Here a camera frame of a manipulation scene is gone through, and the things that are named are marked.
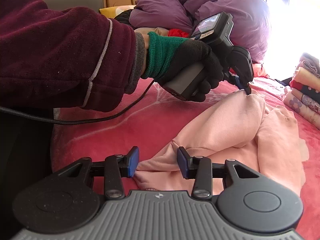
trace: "person's arm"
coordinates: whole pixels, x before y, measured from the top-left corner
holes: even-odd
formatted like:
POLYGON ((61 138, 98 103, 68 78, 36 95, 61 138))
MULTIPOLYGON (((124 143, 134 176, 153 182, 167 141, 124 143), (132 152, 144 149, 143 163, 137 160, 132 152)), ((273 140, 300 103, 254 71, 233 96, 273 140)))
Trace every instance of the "person's arm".
POLYGON ((132 28, 85 7, 0 4, 0 105, 107 112, 134 91, 145 43, 132 28))

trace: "green knit cuff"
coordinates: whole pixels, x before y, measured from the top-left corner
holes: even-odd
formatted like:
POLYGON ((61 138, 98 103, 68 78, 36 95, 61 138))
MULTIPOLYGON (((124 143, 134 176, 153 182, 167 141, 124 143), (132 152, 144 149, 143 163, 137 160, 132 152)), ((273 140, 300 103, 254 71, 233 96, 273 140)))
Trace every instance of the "green knit cuff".
POLYGON ((154 32, 148 33, 150 37, 147 56, 147 69, 141 78, 160 79, 167 73, 173 55, 177 48, 185 41, 181 37, 163 37, 154 32))

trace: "label sticker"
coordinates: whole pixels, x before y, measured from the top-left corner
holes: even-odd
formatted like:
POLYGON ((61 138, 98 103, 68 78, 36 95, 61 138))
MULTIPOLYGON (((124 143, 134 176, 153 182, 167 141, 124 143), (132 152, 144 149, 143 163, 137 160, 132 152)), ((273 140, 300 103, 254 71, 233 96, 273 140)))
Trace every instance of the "label sticker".
POLYGON ((211 30, 211 31, 209 31, 209 32, 207 32, 207 33, 201 34, 200 39, 205 38, 206 36, 209 36, 209 35, 212 34, 213 32, 214 32, 214 30, 211 30))

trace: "metal screw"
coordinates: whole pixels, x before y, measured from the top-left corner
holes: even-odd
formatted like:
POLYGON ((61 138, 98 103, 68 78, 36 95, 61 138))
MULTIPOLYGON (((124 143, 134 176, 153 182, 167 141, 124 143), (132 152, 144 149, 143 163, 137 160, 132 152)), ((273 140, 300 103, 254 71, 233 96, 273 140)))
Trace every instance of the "metal screw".
POLYGON ((121 197, 122 193, 120 190, 117 190, 117 189, 109 189, 107 191, 107 195, 111 198, 117 198, 117 197, 121 197))
POLYGON ((203 198, 203 197, 209 197, 210 193, 205 189, 197 189, 193 192, 193 195, 195 195, 196 197, 203 198))

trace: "gray cuff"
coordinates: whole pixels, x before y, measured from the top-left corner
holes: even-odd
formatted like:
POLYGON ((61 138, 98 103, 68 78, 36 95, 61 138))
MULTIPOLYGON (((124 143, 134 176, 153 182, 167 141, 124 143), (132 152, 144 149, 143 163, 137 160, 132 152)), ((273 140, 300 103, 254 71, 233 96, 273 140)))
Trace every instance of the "gray cuff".
POLYGON ((144 39, 141 33, 136 33, 136 55, 134 57, 133 66, 128 79, 128 83, 124 88, 125 94, 132 94, 137 88, 138 81, 144 64, 144 39))

